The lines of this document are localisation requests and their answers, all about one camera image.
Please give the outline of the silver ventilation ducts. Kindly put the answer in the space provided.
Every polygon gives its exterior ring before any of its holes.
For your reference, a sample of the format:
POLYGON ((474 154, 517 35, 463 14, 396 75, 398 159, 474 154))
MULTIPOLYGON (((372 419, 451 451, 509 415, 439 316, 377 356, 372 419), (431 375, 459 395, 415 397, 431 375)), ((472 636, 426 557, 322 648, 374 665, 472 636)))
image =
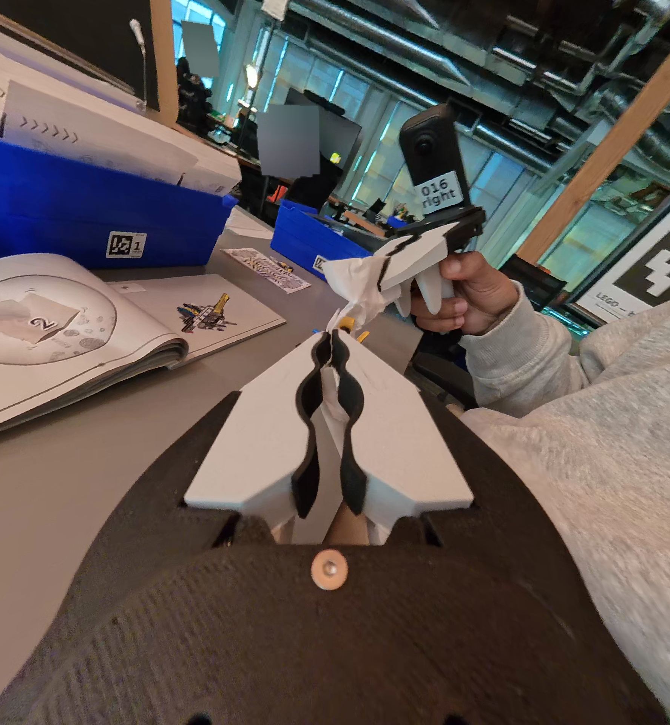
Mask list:
MULTIPOLYGON (((638 92, 628 86, 608 84, 597 93, 597 110, 611 122, 616 122, 631 106, 638 92)), ((657 166, 670 172, 670 135, 654 122, 636 142, 639 153, 657 166)))

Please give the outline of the person's right forearm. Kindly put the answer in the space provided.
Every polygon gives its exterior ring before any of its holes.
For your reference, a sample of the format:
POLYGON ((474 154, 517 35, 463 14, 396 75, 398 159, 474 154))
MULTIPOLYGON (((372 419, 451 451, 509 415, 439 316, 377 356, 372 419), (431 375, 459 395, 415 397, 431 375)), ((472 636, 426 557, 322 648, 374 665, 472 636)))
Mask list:
POLYGON ((468 303, 461 346, 479 407, 522 418, 593 382, 570 331, 533 309, 520 284, 498 285, 468 303))

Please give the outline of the small white paper bag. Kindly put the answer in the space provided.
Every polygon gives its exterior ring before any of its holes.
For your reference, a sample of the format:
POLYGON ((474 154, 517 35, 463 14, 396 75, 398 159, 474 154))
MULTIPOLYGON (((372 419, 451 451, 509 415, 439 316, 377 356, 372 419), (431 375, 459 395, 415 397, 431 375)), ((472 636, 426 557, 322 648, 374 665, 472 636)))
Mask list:
MULTIPOLYGON (((343 308, 337 310, 333 314, 333 317, 335 314, 351 316, 356 320, 356 329, 366 330, 367 324, 374 322, 385 311, 393 294, 382 293, 377 290, 378 278, 383 265, 384 261, 375 257, 325 262, 323 265, 323 273, 328 285, 330 285, 338 296, 344 299, 343 308)), ((358 345, 363 344, 358 343, 346 333, 340 333, 343 337, 351 339, 351 341, 358 345)), ((343 447, 344 430, 347 423, 347 414, 338 401, 340 375, 331 369, 331 367, 327 366, 321 374, 321 379, 323 383, 324 401, 320 407, 320 412, 332 439, 332 446, 338 456, 340 456, 343 447)), ((326 480, 324 481, 325 511, 332 513, 333 517, 340 503, 345 502, 341 491, 339 460, 335 461, 334 467, 334 474, 326 476, 326 480)), ((370 545, 380 545, 382 543, 380 529, 368 520, 367 529, 370 545)))

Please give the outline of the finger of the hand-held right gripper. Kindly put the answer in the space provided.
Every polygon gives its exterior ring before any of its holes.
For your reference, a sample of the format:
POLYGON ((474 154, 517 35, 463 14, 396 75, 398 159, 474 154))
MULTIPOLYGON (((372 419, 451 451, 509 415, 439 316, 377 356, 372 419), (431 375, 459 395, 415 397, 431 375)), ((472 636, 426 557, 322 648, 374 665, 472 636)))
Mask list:
POLYGON ((461 223, 453 222, 402 238, 394 247, 394 253, 430 253, 445 249, 445 253, 461 251, 461 223))
POLYGON ((448 256, 445 239, 403 239, 388 243, 376 253, 384 259, 378 278, 380 292, 400 285, 448 256))

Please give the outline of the person's right hand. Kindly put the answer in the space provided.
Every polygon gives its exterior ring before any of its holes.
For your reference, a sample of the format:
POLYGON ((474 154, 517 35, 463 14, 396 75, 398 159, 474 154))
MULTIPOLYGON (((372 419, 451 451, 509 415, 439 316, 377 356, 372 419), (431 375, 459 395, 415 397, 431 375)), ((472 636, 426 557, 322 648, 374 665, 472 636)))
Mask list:
POLYGON ((420 292, 411 295, 411 314, 423 331, 481 336, 496 327, 523 297, 520 285, 493 268, 477 251, 455 253, 439 263, 453 293, 431 313, 420 292))

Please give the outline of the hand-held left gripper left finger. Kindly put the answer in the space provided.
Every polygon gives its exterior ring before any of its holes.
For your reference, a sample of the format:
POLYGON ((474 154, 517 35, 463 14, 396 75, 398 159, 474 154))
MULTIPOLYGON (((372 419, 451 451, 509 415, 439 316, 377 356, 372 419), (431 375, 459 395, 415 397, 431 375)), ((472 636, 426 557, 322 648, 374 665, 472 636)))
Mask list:
POLYGON ((320 411, 329 358, 316 333, 246 384, 184 494, 187 506, 259 516, 279 542, 324 542, 333 442, 320 411))

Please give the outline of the black panel wooden frame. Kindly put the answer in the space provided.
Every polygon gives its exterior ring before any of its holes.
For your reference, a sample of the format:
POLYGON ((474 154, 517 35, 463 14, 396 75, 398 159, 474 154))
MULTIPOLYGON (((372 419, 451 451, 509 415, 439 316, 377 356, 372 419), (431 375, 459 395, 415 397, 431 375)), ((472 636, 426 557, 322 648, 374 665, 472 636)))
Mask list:
POLYGON ((178 115, 169 1, 0 1, 0 31, 147 103, 172 128, 178 115))

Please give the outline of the printed sticker sheet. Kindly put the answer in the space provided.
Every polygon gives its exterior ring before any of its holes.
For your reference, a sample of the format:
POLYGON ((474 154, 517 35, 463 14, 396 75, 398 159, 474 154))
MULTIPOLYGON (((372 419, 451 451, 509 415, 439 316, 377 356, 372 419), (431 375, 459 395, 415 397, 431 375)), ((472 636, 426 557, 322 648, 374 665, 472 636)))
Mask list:
POLYGON ((311 287, 311 284, 294 274, 293 268, 284 262, 268 257, 252 247, 224 249, 224 253, 240 265, 290 295, 311 287))

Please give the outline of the open instruction booklet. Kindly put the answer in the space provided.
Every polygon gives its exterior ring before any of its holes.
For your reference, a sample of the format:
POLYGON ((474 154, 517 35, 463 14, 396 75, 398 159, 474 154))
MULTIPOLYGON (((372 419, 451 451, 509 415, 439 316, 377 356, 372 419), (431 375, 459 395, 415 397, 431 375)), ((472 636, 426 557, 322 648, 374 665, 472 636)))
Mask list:
POLYGON ((216 274, 107 283, 61 255, 0 258, 0 432, 285 322, 216 274))

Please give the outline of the person's grey hoodie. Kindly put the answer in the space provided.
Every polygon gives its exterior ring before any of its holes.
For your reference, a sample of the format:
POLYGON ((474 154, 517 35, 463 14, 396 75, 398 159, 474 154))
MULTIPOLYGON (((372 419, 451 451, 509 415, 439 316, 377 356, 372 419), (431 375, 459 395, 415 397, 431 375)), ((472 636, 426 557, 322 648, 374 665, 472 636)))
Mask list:
POLYGON ((586 388, 522 418, 477 407, 462 420, 548 513, 670 715, 670 301, 593 331, 577 355, 586 388))

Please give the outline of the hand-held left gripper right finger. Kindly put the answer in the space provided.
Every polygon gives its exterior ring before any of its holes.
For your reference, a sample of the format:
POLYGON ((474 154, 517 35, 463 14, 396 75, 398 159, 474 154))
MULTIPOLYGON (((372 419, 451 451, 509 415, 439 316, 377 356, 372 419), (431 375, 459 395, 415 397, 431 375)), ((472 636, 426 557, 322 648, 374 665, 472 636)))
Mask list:
POLYGON ((368 541, 385 542, 401 518, 468 508, 474 495, 419 389, 349 334, 330 343, 342 499, 368 541))

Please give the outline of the partly built lego model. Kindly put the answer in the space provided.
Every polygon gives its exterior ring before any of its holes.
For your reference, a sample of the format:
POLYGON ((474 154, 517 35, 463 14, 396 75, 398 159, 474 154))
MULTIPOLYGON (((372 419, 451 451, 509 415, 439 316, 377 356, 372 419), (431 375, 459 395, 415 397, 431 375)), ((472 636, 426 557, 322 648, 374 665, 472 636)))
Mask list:
POLYGON ((358 343, 362 344, 370 336, 370 331, 356 329, 355 322, 356 320, 351 316, 335 314, 322 329, 313 329, 312 334, 340 331, 350 335, 358 343))

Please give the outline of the wooden post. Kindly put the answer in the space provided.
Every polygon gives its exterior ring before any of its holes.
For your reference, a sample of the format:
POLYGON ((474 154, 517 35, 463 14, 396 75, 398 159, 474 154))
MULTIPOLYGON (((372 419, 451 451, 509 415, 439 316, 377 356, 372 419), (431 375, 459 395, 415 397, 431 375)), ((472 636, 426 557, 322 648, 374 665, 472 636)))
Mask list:
POLYGON ((523 242, 517 251, 522 260, 538 264, 669 102, 670 54, 523 242))

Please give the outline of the black monitor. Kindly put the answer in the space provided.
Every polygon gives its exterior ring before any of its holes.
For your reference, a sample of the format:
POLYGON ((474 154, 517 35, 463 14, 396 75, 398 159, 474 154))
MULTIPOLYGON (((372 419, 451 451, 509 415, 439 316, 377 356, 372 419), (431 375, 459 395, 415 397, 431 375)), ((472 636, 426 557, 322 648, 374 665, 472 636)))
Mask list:
POLYGON ((313 105, 319 109, 320 170, 311 177, 298 177, 284 202, 309 207, 320 213, 330 195, 346 176, 359 148, 362 128, 345 117, 345 109, 310 90, 290 88, 286 105, 313 105))

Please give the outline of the framed black-white marker sign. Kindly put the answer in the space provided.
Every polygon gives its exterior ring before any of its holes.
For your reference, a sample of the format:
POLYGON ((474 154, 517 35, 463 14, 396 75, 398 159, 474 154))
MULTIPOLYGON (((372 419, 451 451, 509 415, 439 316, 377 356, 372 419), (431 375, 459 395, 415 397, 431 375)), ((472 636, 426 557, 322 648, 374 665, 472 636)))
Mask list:
POLYGON ((591 325, 623 320, 670 301, 670 195, 570 297, 591 325))

